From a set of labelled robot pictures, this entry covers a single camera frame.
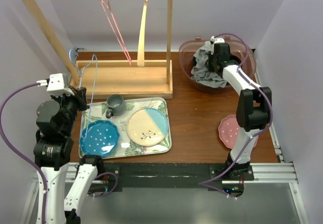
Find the light blue hanger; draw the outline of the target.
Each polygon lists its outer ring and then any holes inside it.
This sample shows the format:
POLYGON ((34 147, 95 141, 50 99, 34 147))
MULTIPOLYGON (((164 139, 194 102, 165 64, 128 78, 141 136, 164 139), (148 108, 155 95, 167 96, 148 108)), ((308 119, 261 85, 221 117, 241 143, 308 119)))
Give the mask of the light blue hanger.
POLYGON ((76 66, 76 59, 78 56, 78 49, 70 49, 69 50, 69 60, 71 61, 71 63, 73 64, 73 66, 76 68, 79 76, 80 76, 80 83, 79 83, 79 87, 81 87, 82 85, 82 80, 83 80, 83 73, 85 71, 86 68, 88 68, 91 65, 95 65, 95 74, 94 74, 94 78, 93 78, 93 86, 92 86, 92 94, 91 94, 91 100, 90 100, 90 104, 88 104, 89 106, 89 112, 88 112, 88 119, 91 117, 91 111, 92 111, 92 104, 93 104, 93 99, 94 99, 94 91, 95 91, 95 86, 96 86, 96 78, 97 78, 97 69, 98 69, 98 58, 95 54, 92 55, 91 61, 85 66, 83 67, 82 70, 79 70, 76 66))

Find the grey tank top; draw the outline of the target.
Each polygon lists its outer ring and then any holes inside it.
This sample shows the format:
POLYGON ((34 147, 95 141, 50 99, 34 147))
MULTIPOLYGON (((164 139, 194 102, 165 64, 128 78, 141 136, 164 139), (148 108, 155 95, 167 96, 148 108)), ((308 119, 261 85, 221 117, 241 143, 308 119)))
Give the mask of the grey tank top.
POLYGON ((210 88, 225 88, 227 81, 208 69, 208 53, 211 52, 211 48, 211 42, 206 41, 194 54, 196 65, 191 70, 191 79, 210 88))

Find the cream plastic hanger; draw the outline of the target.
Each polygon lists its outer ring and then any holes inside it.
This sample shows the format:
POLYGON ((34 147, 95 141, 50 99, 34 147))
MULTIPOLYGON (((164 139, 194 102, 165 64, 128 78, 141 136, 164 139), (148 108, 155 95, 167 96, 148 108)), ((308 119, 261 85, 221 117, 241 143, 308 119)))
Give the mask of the cream plastic hanger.
POLYGON ((145 27, 146 27, 146 16, 147 16, 147 6, 148 0, 144 0, 141 25, 139 31, 139 40, 138 40, 138 53, 137 53, 137 66, 145 66, 145 27))

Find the pink plastic hanger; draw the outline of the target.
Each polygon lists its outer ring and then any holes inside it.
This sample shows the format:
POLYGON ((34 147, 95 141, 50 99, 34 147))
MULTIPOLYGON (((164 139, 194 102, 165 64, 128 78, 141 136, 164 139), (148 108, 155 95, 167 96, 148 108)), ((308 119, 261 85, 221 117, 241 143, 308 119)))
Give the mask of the pink plastic hanger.
POLYGON ((117 40, 120 48, 122 49, 122 52, 124 53, 124 55, 126 57, 126 60, 128 61, 129 65, 132 66, 133 65, 132 59, 131 59, 131 56, 126 48, 124 39, 123 39, 120 29, 118 27, 117 21, 114 17, 114 14, 112 12, 110 0, 100 0, 100 4, 101 4, 101 7, 102 7, 104 14, 106 16, 106 19, 107 19, 115 37, 116 37, 116 40, 117 40))

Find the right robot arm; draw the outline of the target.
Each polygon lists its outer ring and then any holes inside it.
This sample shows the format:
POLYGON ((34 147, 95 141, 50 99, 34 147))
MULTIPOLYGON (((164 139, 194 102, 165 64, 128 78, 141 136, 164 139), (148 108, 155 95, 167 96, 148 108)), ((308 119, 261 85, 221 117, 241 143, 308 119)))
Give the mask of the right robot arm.
POLYGON ((236 110, 239 128, 235 145, 226 161, 227 166, 204 184, 225 175, 230 180, 236 180, 243 174, 243 170, 248 170, 256 138, 270 127, 273 120, 271 89, 256 84, 243 72, 241 64, 237 65, 230 59, 230 46, 224 39, 212 38, 210 43, 209 67, 221 75, 239 95, 236 110))

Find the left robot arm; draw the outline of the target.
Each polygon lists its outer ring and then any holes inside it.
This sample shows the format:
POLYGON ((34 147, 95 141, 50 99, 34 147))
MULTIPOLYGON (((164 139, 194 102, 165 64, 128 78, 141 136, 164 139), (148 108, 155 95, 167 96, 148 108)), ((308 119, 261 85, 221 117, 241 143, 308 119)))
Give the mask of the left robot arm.
POLYGON ((35 164, 40 168, 40 187, 37 223, 81 223, 80 210, 93 180, 104 175, 101 156, 85 155, 77 167, 74 183, 65 194, 65 181, 69 169, 74 141, 71 133, 80 111, 89 109, 86 88, 69 86, 70 94, 51 96, 37 109, 36 145, 33 149, 35 164))

